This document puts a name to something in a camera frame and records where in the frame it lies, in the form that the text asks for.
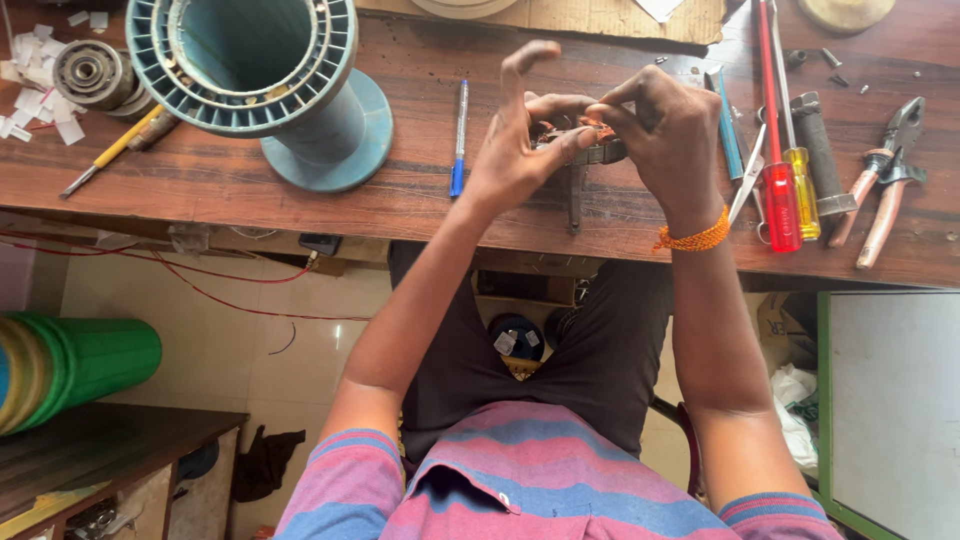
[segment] pliers handle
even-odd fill
[[[868,167],[860,173],[860,177],[856,179],[851,189],[851,194],[853,198],[856,199],[858,206],[863,205],[863,201],[867,198],[867,193],[870,191],[870,188],[873,187],[877,179],[879,179],[879,173],[890,163],[893,156],[893,152],[882,148],[871,150],[867,153]],[[910,180],[909,178],[896,180],[889,183],[886,188],[883,189],[883,194],[880,197],[880,207],[876,211],[874,225],[870,228],[870,233],[867,235],[867,242],[860,251],[860,257],[856,260],[856,267],[858,269],[866,270],[874,266],[876,258],[880,255],[880,249],[883,248],[887,237],[890,236],[894,221],[897,219],[897,213],[900,211],[900,201],[903,200],[903,188]],[[847,237],[850,236],[850,231],[853,228],[853,221],[856,219],[856,215],[857,211],[854,210],[840,217],[840,221],[833,230],[833,236],[828,243],[831,248],[839,248],[846,243]]]

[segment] pliers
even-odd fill
[[[903,188],[906,184],[913,180],[921,184],[926,183],[926,169],[907,166],[903,163],[906,153],[913,148],[924,128],[925,104],[926,100],[922,97],[915,97],[908,101],[887,124],[882,147],[864,154],[863,160],[867,168],[860,173],[860,178],[851,189],[857,205],[863,204],[864,199],[867,198],[867,192],[874,183],[887,184],[887,186],[883,189],[880,208],[876,211],[876,219],[870,228],[870,234],[867,235],[867,242],[856,260],[858,269],[871,268],[880,255],[880,249],[890,235],[897,212],[900,210],[900,201],[903,199]],[[829,241],[831,248],[839,248],[847,241],[856,214],[854,210],[841,216]]]

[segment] cardboard sheet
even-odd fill
[[[360,10],[439,18],[411,0],[355,0],[354,4]],[[619,37],[657,37],[709,45],[723,37],[720,27],[726,12],[726,0],[684,0],[670,20],[660,24],[635,0],[516,0],[502,12],[458,22]]]

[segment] white board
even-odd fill
[[[833,498],[960,538],[960,293],[833,294]]]

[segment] person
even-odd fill
[[[534,151],[532,122],[585,113],[611,126],[670,238],[725,223],[720,99],[653,65],[599,101],[525,94],[523,75],[559,54],[535,40],[503,62],[501,108],[463,195],[425,247],[392,246],[395,290],[350,352],[277,540],[840,538],[780,434],[727,241],[672,249],[672,268],[606,262],[562,346],[527,380],[493,349],[465,278],[474,249],[595,139],[585,127]],[[671,312],[709,508],[638,460]],[[416,466],[405,489],[401,409]]]

